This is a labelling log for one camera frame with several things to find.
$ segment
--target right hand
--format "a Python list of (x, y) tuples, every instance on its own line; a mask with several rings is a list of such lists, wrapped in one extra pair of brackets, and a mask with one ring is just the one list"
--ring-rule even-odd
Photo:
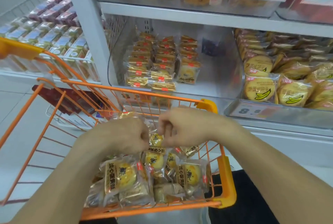
[(159, 117), (157, 132), (164, 135), (163, 145), (196, 146), (206, 141), (224, 144), (238, 128), (236, 121), (222, 115), (188, 107), (175, 107)]

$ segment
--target shopping cart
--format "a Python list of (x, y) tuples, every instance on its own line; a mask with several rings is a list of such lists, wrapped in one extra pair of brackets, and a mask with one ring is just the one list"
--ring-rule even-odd
[[(55, 63), (50, 62), (50, 60), (40, 58), (39, 54), (41, 53), (49, 55)], [(5, 198), (0, 201), (1, 205), (28, 201), (28, 198), (16, 197), (13, 199), (11, 197), (18, 185), (29, 185), (37, 183), (36, 181), (23, 181), (22, 177), (24, 177), (23, 174), (26, 171), (27, 167), (33, 167), (34, 169), (55, 169), (56, 166), (47, 166), (47, 162), (43, 162), (38, 165), (31, 164), (30, 161), (35, 154), (42, 153), (46, 159), (57, 157), (60, 159), (59, 162), (65, 157), (65, 155), (59, 155), (57, 153), (42, 151), (39, 149), (40, 142), (42, 140), (52, 141), (53, 143), (59, 144), (61, 146), (71, 148), (71, 144), (61, 142), (60, 139), (53, 139), (46, 134), (48, 128), (53, 128), (53, 130), (56, 129), (73, 139), (77, 138), (77, 136), (73, 135), (71, 132), (60, 128), (57, 125), (57, 122), (60, 125), (60, 122), (67, 123), (67, 126), (71, 126), (75, 129), (80, 130), (81, 132), (85, 132), (85, 127), (78, 126), (76, 123), (73, 123), (72, 118), (77, 118), (78, 120), (83, 121), (86, 127), (93, 128), (99, 123), (103, 123), (104, 121), (111, 119), (113, 113), (115, 112), (135, 111), (141, 114), (146, 121), (149, 121), (151, 123), (157, 123), (158, 116), (161, 113), (165, 112), (171, 107), (179, 105), (196, 107), (198, 109), (205, 109), (212, 113), (217, 113), (217, 107), (214, 102), (206, 100), (204, 98), (188, 98), (188, 95), (187, 98), (183, 98), (179, 97), (176, 93), (169, 93), (169, 95), (165, 95), (165, 93), (167, 92), (143, 92), (134, 89), (107, 87), (98, 84), (88, 83), (75, 70), (73, 70), (56, 55), (44, 51), (41, 48), (0, 38), (1, 58), (4, 58), (11, 54), (17, 55), (21, 58), (25, 58), (27, 60), (35, 60), (36, 62), (47, 65), (48, 68), (51, 69), (48, 73), (60, 77), (61, 81), (68, 84), (71, 89), (65, 90), (56, 87), (56, 85), (52, 82), (52, 79), (50, 78), (38, 78), (37, 80), (39, 81), (39, 85), (37, 86), (37, 88), (35, 88), (34, 93), (31, 95), (27, 103), (23, 106), (14, 121), (6, 130), (5, 134), (0, 139), (1, 151), (1, 148), (5, 146), (6, 143), (10, 142), (10, 140), (8, 140), (7, 142), (6, 140), (15, 129), (15, 127), (18, 125), (21, 118), (24, 117), (25, 112), (29, 109), (33, 102), (37, 102), (36, 97), (39, 94), (42, 94), (45, 88), (52, 89), (56, 92), (56, 96), (58, 97), (58, 99), (56, 104), (54, 104), (54, 109), (50, 112), (49, 119), (47, 120), (41, 134), (37, 138), (36, 143), (33, 145), (30, 153), (28, 154), (22, 168), (19, 170), (19, 173), (17, 174), (15, 180), (10, 186), (8, 193), (6, 194)], [(69, 80), (62, 73), (61, 69), (68, 70), (78, 80)], [(106, 206), (103, 208), (84, 208), (82, 213), (82, 220), (120, 217), (135, 214), (201, 208), (208, 206), (225, 208), (233, 205), (236, 201), (236, 191), (232, 179), (229, 159), (227, 156), (225, 156), (223, 146), (219, 146), (218, 144), (215, 144), (213, 142), (206, 142), (200, 146), (198, 158), (207, 159), (210, 164), (213, 162), (218, 164), (218, 171), (216, 172), (216, 174), (220, 175), (221, 184), (214, 184), (212, 178), (210, 179), (210, 184), (212, 186), (210, 198), (206, 198), (205, 200), (187, 200), (173, 202), (169, 204), (157, 204), (155, 206), (144, 205), (125, 208)], [(216, 195), (214, 192), (214, 188), (218, 186), (223, 188), (223, 192), (221, 195)]]

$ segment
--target left hand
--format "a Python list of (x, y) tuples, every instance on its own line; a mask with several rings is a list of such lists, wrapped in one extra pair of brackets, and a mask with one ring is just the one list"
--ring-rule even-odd
[(102, 160), (111, 154), (135, 154), (148, 150), (149, 132), (139, 118), (110, 120), (97, 125), (75, 141), (70, 153)]

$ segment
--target white shelf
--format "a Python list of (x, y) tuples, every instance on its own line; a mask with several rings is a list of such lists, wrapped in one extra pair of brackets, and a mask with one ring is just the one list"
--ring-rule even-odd
[(186, 23), (217, 25), (234, 28), (250, 28), (265, 31), (297, 33), (301, 35), (332, 37), (333, 25), (310, 24), (283, 20), (277, 14), (271, 18), (236, 16), (213, 12), (198, 12), (164, 7), (148, 7), (122, 3), (100, 2), (102, 12), (106, 14), (171, 20)]
[[(5, 78), (7, 78), (10, 81), (13, 82), (19, 82), (19, 83), (24, 83), (24, 84), (29, 84), (31, 86), (36, 85), (36, 84), (40, 84), (36, 79), (38, 77), (43, 77), (42, 74), (32, 74), (32, 73), (26, 73), (26, 72), (9, 72), (9, 71), (0, 71), (0, 75), (4, 76)], [(69, 85), (62, 82), (59, 78), (53, 77), (54, 82), (56, 84), (57, 87), (60, 88), (69, 88)], [(89, 81), (89, 83), (92, 84), (101, 84), (100, 82), (95, 82), (95, 81)], [(86, 88), (85, 86), (80, 86), (82, 88), (82, 90), (84, 91), (89, 91), (88, 88)]]

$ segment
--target yellow banana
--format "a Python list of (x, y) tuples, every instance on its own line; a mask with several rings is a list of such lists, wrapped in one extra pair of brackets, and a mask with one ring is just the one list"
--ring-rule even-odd
[(262, 100), (266, 98), (271, 93), (271, 89), (269, 89), (267, 92), (264, 93), (256, 93), (257, 97), (255, 97), (255, 100)]
[(302, 96), (299, 96), (298, 98), (291, 98), (289, 97), (289, 100), (286, 101), (286, 104), (295, 104), (297, 102), (300, 102), (303, 98), (303, 95)]

